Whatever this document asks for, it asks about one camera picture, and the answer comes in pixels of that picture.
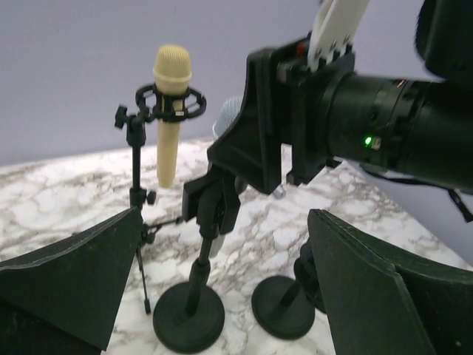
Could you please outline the silver grey microphone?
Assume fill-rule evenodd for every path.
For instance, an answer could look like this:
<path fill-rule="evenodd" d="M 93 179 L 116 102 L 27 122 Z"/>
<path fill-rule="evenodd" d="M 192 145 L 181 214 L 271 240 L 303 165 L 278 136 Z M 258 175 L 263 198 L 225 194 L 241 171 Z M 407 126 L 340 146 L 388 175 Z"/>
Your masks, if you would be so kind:
<path fill-rule="evenodd" d="M 278 186 L 272 193 L 272 195 L 276 198 L 276 199 L 282 199 L 285 197 L 286 195 L 286 191 L 285 191 L 285 188 L 280 185 Z"/>

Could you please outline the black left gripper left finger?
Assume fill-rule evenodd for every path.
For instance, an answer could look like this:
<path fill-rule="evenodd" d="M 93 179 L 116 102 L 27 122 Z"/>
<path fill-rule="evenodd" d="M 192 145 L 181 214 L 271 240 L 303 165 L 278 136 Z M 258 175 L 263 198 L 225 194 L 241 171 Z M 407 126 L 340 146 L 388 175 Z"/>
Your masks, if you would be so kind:
<path fill-rule="evenodd" d="M 1 262 L 3 351 L 104 351 L 140 241 L 136 208 Z"/>

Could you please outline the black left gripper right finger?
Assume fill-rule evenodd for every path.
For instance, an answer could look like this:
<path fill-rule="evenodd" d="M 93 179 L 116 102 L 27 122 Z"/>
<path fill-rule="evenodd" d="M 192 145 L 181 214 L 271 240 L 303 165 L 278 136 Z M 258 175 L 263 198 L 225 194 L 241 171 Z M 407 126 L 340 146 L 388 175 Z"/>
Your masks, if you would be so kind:
<path fill-rule="evenodd" d="M 314 209 L 313 258 L 337 354 L 470 354 L 472 273 Z"/>

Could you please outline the white microphone silver mesh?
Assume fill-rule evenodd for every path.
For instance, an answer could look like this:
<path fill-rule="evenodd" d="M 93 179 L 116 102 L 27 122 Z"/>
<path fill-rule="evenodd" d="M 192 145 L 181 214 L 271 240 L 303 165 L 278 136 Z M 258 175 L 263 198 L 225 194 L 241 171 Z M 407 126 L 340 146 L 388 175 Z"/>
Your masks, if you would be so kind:
<path fill-rule="evenodd" d="M 220 138 L 234 122 L 235 118 L 239 114 L 242 105 L 242 99 L 242 96 L 234 96 L 228 98 L 222 105 L 222 108 L 220 110 L 220 116 L 212 126 L 212 133 L 215 139 Z M 210 258 L 214 258 L 218 255 L 224 242 L 225 235 L 219 235 L 217 239 L 212 243 Z"/>

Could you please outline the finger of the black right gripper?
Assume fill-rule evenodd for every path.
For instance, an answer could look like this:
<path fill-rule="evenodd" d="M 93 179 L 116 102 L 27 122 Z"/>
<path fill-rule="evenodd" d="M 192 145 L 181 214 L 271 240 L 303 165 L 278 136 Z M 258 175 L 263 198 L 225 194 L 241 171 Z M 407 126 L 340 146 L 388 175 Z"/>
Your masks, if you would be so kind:
<path fill-rule="evenodd" d="M 282 85 L 276 75 L 274 49 L 247 57 L 245 91 L 239 114 L 208 149 L 208 160 L 258 192 L 269 195 L 281 183 L 278 106 Z"/>

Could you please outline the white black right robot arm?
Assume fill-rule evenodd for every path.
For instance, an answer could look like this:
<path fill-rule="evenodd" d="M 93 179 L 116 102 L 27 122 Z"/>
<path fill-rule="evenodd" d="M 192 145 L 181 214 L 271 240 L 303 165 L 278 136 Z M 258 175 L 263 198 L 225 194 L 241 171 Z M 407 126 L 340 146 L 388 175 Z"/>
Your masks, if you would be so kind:
<path fill-rule="evenodd" d="M 247 58 L 242 106 L 208 159 L 261 193 L 309 183 L 337 158 L 377 178 L 445 189 L 466 221 L 472 192 L 472 3 L 425 1 L 415 49 L 437 81 L 358 74 L 353 36 L 365 1 L 325 1 L 310 34 Z"/>

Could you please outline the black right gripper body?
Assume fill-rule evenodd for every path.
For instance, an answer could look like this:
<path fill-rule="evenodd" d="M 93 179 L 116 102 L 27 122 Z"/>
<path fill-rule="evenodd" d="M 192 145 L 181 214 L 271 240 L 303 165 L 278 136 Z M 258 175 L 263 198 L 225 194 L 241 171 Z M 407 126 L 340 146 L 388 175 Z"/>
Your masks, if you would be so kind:
<path fill-rule="evenodd" d="M 338 162 L 327 151 L 325 132 L 329 97 L 335 79 L 354 69 L 353 53 L 338 55 L 331 64 L 319 62 L 308 69 L 303 46 L 284 46 L 273 53 L 273 181 L 281 183 L 282 144 L 292 146 L 292 168 L 286 174 L 292 185 L 309 183 L 326 167 Z"/>

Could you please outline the black round-base clip stand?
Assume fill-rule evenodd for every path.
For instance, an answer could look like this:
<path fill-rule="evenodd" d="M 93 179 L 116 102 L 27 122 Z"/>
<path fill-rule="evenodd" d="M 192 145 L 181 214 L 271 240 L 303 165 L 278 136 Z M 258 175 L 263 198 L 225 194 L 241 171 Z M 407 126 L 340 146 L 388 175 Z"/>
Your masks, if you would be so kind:
<path fill-rule="evenodd" d="M 218 237 L 233 231 L 237 221 L 240 200 L 235 180 L 235 175 L 213 165 L 183 187 L 183 219 L 196 220 L 202 238 L 200 253 L 191 265 L 188 281 L 160 296 L 152 319 L 157 338 L 179 354 L 204 351 L 222 333 L 225 309 L 207 282 L 211 247 Z"/>

